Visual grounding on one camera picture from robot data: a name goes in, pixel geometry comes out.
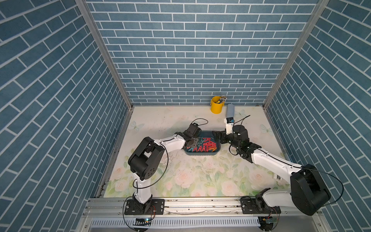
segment blue brick wallpaper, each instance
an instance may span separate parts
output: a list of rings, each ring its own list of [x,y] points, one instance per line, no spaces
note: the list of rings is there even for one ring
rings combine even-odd
[[[317,0],[88,0],[134,105],[262,104]]]
[[[74,230],[127,107],[74,0],[0,1],[0,231]]]
[[[336,175],[333,231],[371,231],[371,1],[330,0],[268,107],[292,161]],[[323,175],[333,198],[341,186]]]

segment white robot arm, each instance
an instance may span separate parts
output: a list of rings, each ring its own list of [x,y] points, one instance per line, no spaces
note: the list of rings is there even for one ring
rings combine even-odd
[[[198,125],[192,123],[183,133],[176,133],[169,138],[143,139],[128,160],[137,188],[134,194],[137,209],[143,213],[149,209],[152,200],[149,188],[151,176],[156,172],[164,151],[168,153],[185,147],[195,147],[200,132]],[[244,126],[234,125],[232,133],[227,133],[226,130],[213,131],[213,135],[216,142],[229,143],[235,147],[241,158],[271,170],[276,177],[291,184],[291,190],[264,189],[257,194],[255,205],[259,208],[258,211],[263,212],[267,209],[270,211],[269,207],[286,206],[296,207],[307,215],[313,215],[331,198],[328,188],[314,166],[310,164],[301,166],[270,154],[261,146],[249,141]]]

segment metal rail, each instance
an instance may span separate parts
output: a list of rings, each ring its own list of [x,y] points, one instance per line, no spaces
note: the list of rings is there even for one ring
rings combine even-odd
[[[297,58],[301,48],[304,46],[305,41],[308,39],[310,33],[312,32],[314,26],[316,25],[319,17],[321,16],[328,2],[329,0],[318,0],[318,3],[314,7],[308,22],[305,24],[303,31],[301,32],[297,42],[295,43],[295,46],[292,49],[292,52],[287,58],[286,63],[283,65],[282,70],[276,79],[276,82],[273,84],[271,91],[269,92],[267,98],[264,100],[264,103],[263,103],[264,109],[268,108],[274,95],[276,94],[282,82],[286,78],[287,73],[289,72],[291,66],[294,64],[294,61]]]
[[[132,108],[131,110],[128,110],[128,112],[125,116],[124,123],[122,124],[120,133],[117,136],[116,143],[115,143],[115,146],[112,150],[111,156],[108,160],[106,169],[104,170],[103,176],[102,176],[102,178],[99,182],[98,189],[95,192],[95,195],[94,195],[95,197],[100,197],[101,196],[103,187],[106,184],[106,182],[108,182],[108,180],[111,176],[112,170],[115,166],[115,162],[116,162],[116,159],[117,159],[118,152],[119,152],[119,150],[121,148],[121,145],[122,145],[122,142],[124,140],[124,136],[125,136],[125,133],[126,133],[126,130],[127,130],[128,126],[129,126],[130,118],[131,118],[131,115],[133,114],[133,111],[134,111],[134,108]]]
[[[131,103],[131,101],[129,99],[129,96],[124,89],[124,86],[122,84],[120,76],[117,72],[117,69],[115,68],[115,65],[114,65],[114,63],[111,59],[111,56],[109,55],[107,47],[104,44],[104,41],[103,41],[102,36],[101,36],[101,34],[98,30],[98,27],[95,24],[94,18],[92,16],[92,13],[89,10],[89,7],[86,3],[86,0],[75,0],[75,1],[76,1],[76,4],[77,4],[77,7],[79,8],[79,10],[81,12],[82,17],[84,18],[84,20],[86,22],[86,25],[88,26],[88,28],[89,28],[89,30],[90,30],[93,38],[94,38],[94,41],[95,41],[96,45],[98,46],[98,49],[100,50],[100,52],[103,56],[104,61],[107,64],[107,67],[108,67],[109,71],[111,72],[111,75],[112,75],[112,77],[113,77],[113,79],[114,79],[114,81],[115,81],[115,83],[116,83],[116,85],[117,85],[125,103],[129,107],[129,109],[131,109],[133,107],[133,104]]]
[[[159,219],[199,219],[207,218],[223,219],[225,217],[233,219],[254,218],[257,216],[268,216],[268,214],[243,214],[240,204],[241,197],[154,197],[155,199],[165,199],[163,215],[156,215]],[[85,208],[76,232],[88,232],[92,223],[105,221],[105,223],[116,223],[119,227],[123,226],[122,207],[125,198],[90,198]],[[298,218],[313,219],[318,232],[330,232],[326,220],[321,211],[318,211],[311,218],[300,212],[296,208],[281,207],[281,216],[297,216]],[[125,215],[126,220],[133,220],[138,215]]]
[[[279,133],[278,133],[278,131],[276,129],[276,126],[274,125],[272,119],[269,116],[268,110],[263,108],[263,111],[264,111],[265,117],[267,117],[267,120],[269,122],[270,128],[272,129],[273,134],[276,137],[277,143],[278,143],[279,147],[281,148],[281,151],[282,151],[283,155],[285,156],[285,159],[291,161],[291,159],[290,159],[290,157],[289,157],[289,155],[287,153],[286,147],[283,144],[281,137],[279,136]]]

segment yellow pen holder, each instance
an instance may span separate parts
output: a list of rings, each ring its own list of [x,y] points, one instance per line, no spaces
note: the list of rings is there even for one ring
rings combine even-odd
[[[224,102],[223,103],[217,103],[220,99],[220,96],[215,96],[211,99],[211,112],[213,112],[214,114],[220,114],[221,112],[221,108],[224,106]]]

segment blue tray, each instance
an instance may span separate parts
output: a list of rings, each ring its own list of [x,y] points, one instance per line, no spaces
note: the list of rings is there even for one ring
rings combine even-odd
[[[213,156],[220,150],[220,143],[215,142],[211,131],[201,131],[198,137],[196,148],[187,147],[184,149],[190,156]]]

